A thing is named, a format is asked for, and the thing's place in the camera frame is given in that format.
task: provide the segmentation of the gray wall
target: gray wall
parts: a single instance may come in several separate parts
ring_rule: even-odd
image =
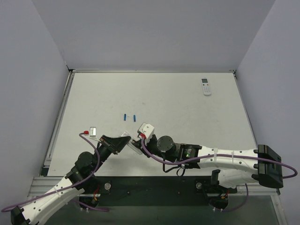
[[[30,0],[0,1],[0,208],[25,200],[42,165],[68,70]],[[10,224],[0,213],[0,224]]]
[[[69,68],[228,72],[274,0],[33,0]]]
[[[259,143],[300,171],[300,1],[277,0],[238,67],[237,80]],[[299,176],[285,180],[282,202],[299,224]]]

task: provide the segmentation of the robotic arm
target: robotic arm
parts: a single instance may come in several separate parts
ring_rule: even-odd
[[[43,225],[63,205],[84,192],[91,192],[97,187],[97,178],[93,175],[111,154],[118,154],[128,145],[136,152],[152,157],[159,162],[178,165],[184,169],[216,168],[212,172],[210,186],[228,190],[236,185],[259,182],[269,188],[282,188],[281,158],[270,147],[259,145],[254,150],[221,150],[205,146],[174,143],[169,136],[159,139],[154,135],[154,127],[143,123],[138,129],[139,139],[130,136],[110,138],[103,135],[101,145],[95,153],[83,152],[71,171],[44,197],[11,210],[13,225]]]

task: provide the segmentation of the remote control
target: remote control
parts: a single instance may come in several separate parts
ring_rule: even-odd
[[[203,94],[204,95],[211,95],[211,91],[210,91],[210,85],[208,83],[207,78],[202,78],[201,79],[201,86],[202,86],[202,90],[203,90]]]

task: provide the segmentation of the purple cable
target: purple cable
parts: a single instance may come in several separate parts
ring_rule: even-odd
[[[191,161],[194,161],[194,160],[203,159],[203,158],[211,158],[211,157],[215,156],[215,155],[200,156],[200,157],[195,157],[195,158],[189,158],[189,159],[186,159],[186,160],[183,160],[183,161],[180,161],[180,162],[175,162],[175,163],[166,162],[166,161],[163,161],[163,160],[155,157],[154,155],[152,155],[147,150],[147,148],[145,146],[145,143],[144,143],[144,140],[145,139],[142,137],[142,148],[147,153],[147,155],[150,156],[151,158],[153,158],[154,160],[156,160],[160,163],[163,163],[163,164],[167,164],[167,165],[181,165],[181,164],[188,163],[188,162],[191,162]],[[246,158],[246,159],[253,159],[253,160],[258,160],[258,161],[264,161],[264,162],[274,163],[274,164],[277,164],[277,165],[280,165],[280,166],[284,166],[284,167],[289,168],[289,169],[294,171],[294,174],[284,176],[283,179],[292,178],[292,177],[295,177],[295,176],[298,175],[298,172],[294,167],[291,167],[290,165],[287,165],[287,164],[284,164],[284,163],[276,162],[274,160],[266,159],[266,158],[251,157],[251,156],[235,156],[235,155],[232,156],[232,155],[228,155],[228,154],[217,154],[217,156],[218,157],[230,157],[230,158],[232,158],[232,157],[234,157],[234,158]]]
[[[87,143],[89,143],[89,144],[93,147],[93,149],[95,150],[95,153],[97,154],[97,165],[96,165],[96,168],[95,168],[95,170],[94,170],[87,178],[85,178],[85,179],[83,179],[82,181],[80,181],[80,182],[78,182],[78,183],[75,183],[75,184],[73,184],[73,185],[71,185],[71,186],[69,186],[69,187],[64,187],[64,188],[59,189],[59,190],[57,190],[57,191],[52,191],[52,192],[49,192],[49,193],[40,195],[40,196],[38,196],[38,197],[29,199],[29,200],[27,200],[27,201],[24,201],[24,202],[20,202],[20,203],[14,204],[14,205],[7,206],[7,207],[3,208],[3,209],[1,210],[1,212],[10,212],[11,209],[14,208],[14,207],[16,207],[16,206],[20,206],[20,205],[24,205],[24,204],[30,203],[30,202],[35,201],[35,200],[37,200],[37,199],[46,197],[46,196],[48,196],[48,195],[55,194],[56,192],[60,192],[60,191],[63,191],[63,190],[69,189],[69,188],[75,188],[75,187],[77,187],[78,185],[80,185],[80,184],[86,182],[86,181],[87,181],[87,180],[88,180],[88,179],[89,179],[89,178],[97,171],[97,169],[99,168],[99,165],[100,165],[100,162],[101,162],[101,161],[100,161],[100,155],[99,155],[99,152],[97,151],[97,148],[93,145],[92,142],[90,142],[88,139],[86,139],[85,137],[83,137],[83,135],[84,135],[84,133],[80,133],[80,134],[79,134],[79,136],[80,136],[82,139],[84,139]]]
[[[214,207],[215,209],[217,209],[218,211],[221,211],[221,212],[232,212],[232,211],[238,210],[240,207],[242,207],[243,205],[245,205],[245,204],[247,203],[248,198],[249,198],[248,185],[245,184],[245,186],[246,186],[246,191],[247,191],[246,198],[245,198],[245,200],[244,200],[240,205],[238,205],[238,206],[236,206],[236,207],[234,207],[234,208],[228,209],[228,210],[227,210],[227,209],[221,210],[221,209],[218,209],[218,208],[214,207],[214,206],[211,205],[211,204],[210,204],[210,205],[211,205],[212,207]]]
[[[96,210],[96,211],[100,211],[100,212],[109,212],[109,208],[106,208],[106,207],[102,207],[102,208],[94,208],[94,207],[91,207],[91,206],[89,206],[89,205],[86,205],[86,204],[84,204],[84,203],[82,203],[82,202],[80,202],[80,201],[78,201],[78,200],[72,199],[71,201],[74,202],[74,203],[79,203],[79,204],[85,206],[86,208],[89,208],[90,210]]]

